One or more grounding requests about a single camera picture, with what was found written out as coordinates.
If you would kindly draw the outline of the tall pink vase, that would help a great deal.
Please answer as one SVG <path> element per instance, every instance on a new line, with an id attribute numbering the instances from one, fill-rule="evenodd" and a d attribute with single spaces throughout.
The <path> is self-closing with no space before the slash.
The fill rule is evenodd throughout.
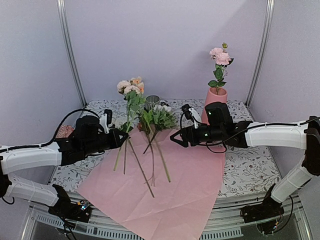
<path id="1" fill-rule="evenodd" d="M 214 102 L 227 103 L 227 98 L 228 98 L 228 93 L 223 87 L 220 87 L 220 88 L 210 87 L 207 92 L 206 99 L 204 101 L 204 107 Z M 203 108 L 203 111 L 201 114 L 201 120 L 202 120 L 202 123 L 206 123 L 206 124 L 209 123 L 205 108 Z M 212 153 L 214 152 L 213 150 L 210 149 L 208 145 L 206 145 L 206 147 Z"/>

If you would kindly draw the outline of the pink rose flower stem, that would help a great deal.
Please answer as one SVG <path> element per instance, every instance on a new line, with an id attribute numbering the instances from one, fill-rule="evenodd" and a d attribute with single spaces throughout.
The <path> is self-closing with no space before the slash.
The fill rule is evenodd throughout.
<path id="1" fill-rule="evenodd" d="M 234 58 L 228 53 L 228 44 L 223 42 L 221 47 L 214 47 L 209 51 L 210 59 L 214 61 L 212 71 L 215 79 L 208 82 L 208 86 L 213 89 L 214 94 L 223 95 L 222 88 L 225 86 L 225 77 L 228 75 L 227 67 L 233 63 Z"/>

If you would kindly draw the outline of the green leafy white stem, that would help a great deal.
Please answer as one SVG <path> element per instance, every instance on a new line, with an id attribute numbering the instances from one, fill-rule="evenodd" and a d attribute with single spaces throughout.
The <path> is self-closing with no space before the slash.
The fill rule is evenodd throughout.
<path id="1" fill-rule="evenodd" d="M 171 182 L 170 173 L 163 155 L 163 151 L 161 150 L 159 141 L 156 139 L 156 137 L 160 134 L 160 132 L 164 130 L 170 130 L 176 127 L 176 118 L 172 112 L 172 108 L 165 103 L 162 103 L 160 105 L 155 105 L 149 111 L 145 109 L 140 110 L 138 119 L 139 119 L 140 131 L 143 131 L 145 133 L 145 136 L 148 142 L 148 145 L 143 153 L 145 154 L 147 150 L 150 149 L 152 154 L 152 175 L 147 180 L 147 183 L 151 181 L 151 185 L 155 186 L 155 173 L 154 173 L 155 171 L 154 155 L 155 154 L 153 150 L 153 145 L 155 145 L 159 153 L 166 178 L 170 183 Z"/>

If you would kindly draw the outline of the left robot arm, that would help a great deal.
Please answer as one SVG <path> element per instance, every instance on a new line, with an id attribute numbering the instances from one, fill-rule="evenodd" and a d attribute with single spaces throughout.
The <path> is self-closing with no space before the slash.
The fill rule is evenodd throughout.
<path id="1" fill-rule="evenodd" d="M 54 138 L 48 143 L 0 148 L 0 195 L 21 198 L 46 205 L 52 215 L 76 218 L 89 214 L 89 204 L 72 202 L 66 190 L 57 184 L 46 185 L 17 175 L 29 169 L 63 167 L 96 154 L 120 148 L 128 133 L 109 128 L 109 120 L 87 115 L 76 121 L 67 137 Z"/>

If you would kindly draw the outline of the pink flower bouquet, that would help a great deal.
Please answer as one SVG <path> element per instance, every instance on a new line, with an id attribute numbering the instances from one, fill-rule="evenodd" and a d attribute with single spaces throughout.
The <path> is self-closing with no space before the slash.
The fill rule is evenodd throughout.
<path id="1" fill-rule="evenodd" d="M 124 130 L 124 132 L 127 134 L 127 137 L 126 138 L 122 138 L 123 140 L 123 143 L 122 145 L 120 146 L 119 150 L 118 150 L 118 153 L 117 153 L 117 156 L 116 156 L 116 160 L 115 160 L 115 163 L 114 163 L 114 167 L 113 167 L 113 171 L 115 172 L 117 170 L 117 167 L 118 167 L 118 164 L 119 164 L 119 159 L 120 159 L 120 155 L 121 155 L 121 151 L 122 151 L 122 148 L 124 148 L 124 163 L 123 163 L 123 174 L 125 175 L 126 174 L 126 159 L 127 159 L 127 145 L 129 145 L 133 155 L 134 155 L 134 158 L 138 164 L 138 167 L 142 173 L 142 176 L 144 178 L 144 183 L 147 185 L 148 187 L 148 190 L 151 194 L 151 196 L 154 198 L 155 195 L 153 193 L 153 190 L 151 188 L 151 185 L 149 184 L 149 181 L 147 180 L 147 176 L 143 170 L 143 167 L 142 167 L 142 164 L 138 158 L 138 155 L 135 151 L 135 148 L 132 144 L 132 141 L 130 139 L 130 135 L 129 135 L 129 130 L 132 130 L 134 127 L 132 126 L 132 122 L 130 122 L 129 120 L 127 120 L 125 123 L 123 123 L 120 127 L 120 130 Z"/>

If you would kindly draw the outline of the aluminium front rail base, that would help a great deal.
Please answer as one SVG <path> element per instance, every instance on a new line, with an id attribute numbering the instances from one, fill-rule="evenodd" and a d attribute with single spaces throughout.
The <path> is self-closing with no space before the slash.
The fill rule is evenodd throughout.
<path id="1" fill-rule="evenodd" d="M 188 203 L 134 220 L 115 220 L 92 207 L 88 222 L 61 220 L 44 205 L 31 203 L 23 240 L 311 240 L 297 194 L 269 215 L 263 193 L 218 198 L 212 210 Z"/>

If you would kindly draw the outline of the peach rose flower stem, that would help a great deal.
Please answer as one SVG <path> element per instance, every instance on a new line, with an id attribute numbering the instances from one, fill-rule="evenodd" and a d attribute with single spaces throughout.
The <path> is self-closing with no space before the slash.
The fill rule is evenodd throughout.
<path id="1" fill-rule="evenodd" d="M 142 77 L 132 77 L 130 80 L 122 80 L 117 84 L 117 91 L 123 95 L 126 101 L 126 121 L 119 125 L 122 132 L 129 133 L 134 128 L 134 120 L 145 104 L 145 85 Z"/>

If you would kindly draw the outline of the dark red saucer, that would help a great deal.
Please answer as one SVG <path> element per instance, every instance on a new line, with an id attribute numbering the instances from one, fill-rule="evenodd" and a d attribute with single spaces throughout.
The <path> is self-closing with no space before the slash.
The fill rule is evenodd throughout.
<path id="1" fill-rule="evenodd" d="M 170 105 L 169 105 L 167 102 L 165 102 L 165 101 L 162 101 L 162 102 L 160 103 L 160 105 L 161 105 L 161 106 L 167 106 L 167 107 L 170 106 Z"/>

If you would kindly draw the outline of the pink wrapping paper sheet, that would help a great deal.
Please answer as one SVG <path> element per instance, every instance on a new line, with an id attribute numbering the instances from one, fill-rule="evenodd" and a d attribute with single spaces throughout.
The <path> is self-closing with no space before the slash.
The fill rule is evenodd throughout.
<path id="1" fill-rule="evenodd" d="M 144 177 L 129 145 L 121 150 L 116 171 L 113 171 L 118 149 L 111 150 L 86 179 L 77 192 L 105 215 L 124 221 L 171 210 L 186 204 L 204 205 L 212 210 L 223 182 L 225 152 L 221 146 L 182 147 L 170 140 L 171 130 L 160 135 L 159 145 L 166 162 L 171 182 L 168 182 L 160 158 L 153 145 L 155 186 L 149 184 L 151 196 Z M 130 140 L 137 153 L 147 180 L 152 176 L 153 158 L 150 148 L 144 153 L 148 142 L 143 132 L 134 129 Z"/>

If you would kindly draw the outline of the left aluminium frame post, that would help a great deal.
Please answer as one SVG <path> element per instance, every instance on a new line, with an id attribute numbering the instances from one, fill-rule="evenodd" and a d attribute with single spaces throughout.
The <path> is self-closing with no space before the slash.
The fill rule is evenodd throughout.
<path id="1" fill-rule="evenodd" d="M 81 105 L 85 107 L 87 105 L 87 99 L 86 99 L 85 91 L 80 79 L 76 58 L 73 51 L 71 35 L 70 35 L 69 26 L 68 26 L 66 3 L 64 0 L 57 0 L 56 3 L 57 3 L 57 11 L 58 11 L 58 16 L 59 16 L 59 21 L 60 21 L 60 26 L 62 31 L 62 37 L 63 37 L 75 89 L 78 94 Z"/>

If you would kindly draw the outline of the striped ceramic cup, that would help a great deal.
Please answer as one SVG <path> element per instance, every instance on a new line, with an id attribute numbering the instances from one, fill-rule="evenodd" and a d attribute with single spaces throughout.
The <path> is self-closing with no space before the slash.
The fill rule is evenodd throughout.
<path id="1" fill-rule="evenodd" d="M 157 95 L 149 95 L 145 99 L 144 109 L 148 112 L 152 110 L 155 106 L 159 105 L 161 98 Z"/>

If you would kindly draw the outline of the aluminium frame post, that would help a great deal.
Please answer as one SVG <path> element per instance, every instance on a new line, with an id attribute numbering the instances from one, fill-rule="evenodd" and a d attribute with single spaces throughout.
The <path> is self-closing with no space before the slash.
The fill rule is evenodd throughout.
<path id="1" fill-rule="evenodd" d="M 258 55 L 257 55 L 257 59 L 256 59 L 254 71 L 253 71 L 251 84 L 250 84 L 249 91 L 245 101 L 245 105 L 248 108 L 250 108 L 250 106 L 253 103 L 254 95 L 258 86 L 260 72 L 263 66 L 264 56 L 266 53 L 268 39 L 269 39 L 270 30 L 272 26 L 274 8 L 275 8 L 275 1 L 267 0 L 259 51 L 258 51 Z"/>
<path id="2" fill-rule="evenodd" d="M 87 99 L 86 99 L 85 91 L 80 79 L 76 58 L 73 51 L 71 35 L 70 35 L 69 26 L 68 26 L 66 3 L 64 0 L 57 0 L 56 3 L 57 3 L 57 11 L 58 11 L 58 16 L 59 16 L 59 21 L 60 21 L 60 26 L 62 31 L 62 37 L 63 37 L 75 89 L 78 94 L 81 105 L 85 107 L 87 105 Z"/>

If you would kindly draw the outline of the right aluminium frame post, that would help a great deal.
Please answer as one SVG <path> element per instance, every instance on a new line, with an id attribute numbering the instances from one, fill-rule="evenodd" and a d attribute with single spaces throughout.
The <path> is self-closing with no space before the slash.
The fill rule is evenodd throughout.
<path id="1" fill-rule="evenodd" d="M 254 71 L 253 71 L 251 84 L 250 84 L 249 91 L 245 101 L 245 105 L 248 108 L 250 108 L 250 106 L 253 103 L 254 95 L 258 86 L 260 72 L 263 66 L 264 56 L 266 53 L 268 39 L 269 39 L 270 30 L 272 26 L 274 8 L 275 8 L 275 1 L 267 0 L 259 51 L 258 51 L 258 55 L 257 55 L 257 59 L 256 59 Z"/>

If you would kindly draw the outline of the floral patterned tablecloth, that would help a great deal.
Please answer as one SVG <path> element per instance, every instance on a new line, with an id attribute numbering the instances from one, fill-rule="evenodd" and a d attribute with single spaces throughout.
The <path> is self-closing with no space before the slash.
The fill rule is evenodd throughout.
<path id="1" fill-rule="evenodd" d="M 177 118 L 180 118 L 182 105 L 189 104 L 201 114 L 205 102 L 203 99 L 161 101 L 172 107 Z M 227 105 L 234 122 L 252 120 L 250 112 L 242 101 L 229 100 Z M 102 114 L 102 110 L 111 109 L 114 121 L 125 117 L 126 102 L 124 100 L 93 100 L 88 103 L 86 109 L 99 115 Z M 107 156 L 108 151 L 104 155 L 91 156 L 73 165 L 58 166 L 49 183 L 62 186 L 67 192 L 76 192 L 79 184 L 91 170 L 103 160 L 103 157 Z M 223 183 L 218 198 L 264 193 L 280 179 L 278 168 L 267 147 L 228 147 L 225 153 Z"/>

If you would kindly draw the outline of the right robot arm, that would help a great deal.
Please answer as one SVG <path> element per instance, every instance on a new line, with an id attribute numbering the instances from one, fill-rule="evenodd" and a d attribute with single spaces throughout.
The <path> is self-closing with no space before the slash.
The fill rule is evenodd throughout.
<path id="1" fill-rule="evenodd" d="M 181 109 L 182 116 L 193 124 L 181 127 L 170 136 L 170 140 L 184 148 L 226 145 L 247 149 L 263 146 L 301 152 L 301 159 L 268 189 L 260 204 L 247 205 L 240 210 L 246 223 L 282 215 L 282 203 L 320 175 L 320 119 L 317 116 L 298 122 L 234 122 L 226 103 L 213 102 L 204 107 L 207 117 L 207 123 L 204 123 L 188 104 Z"/>

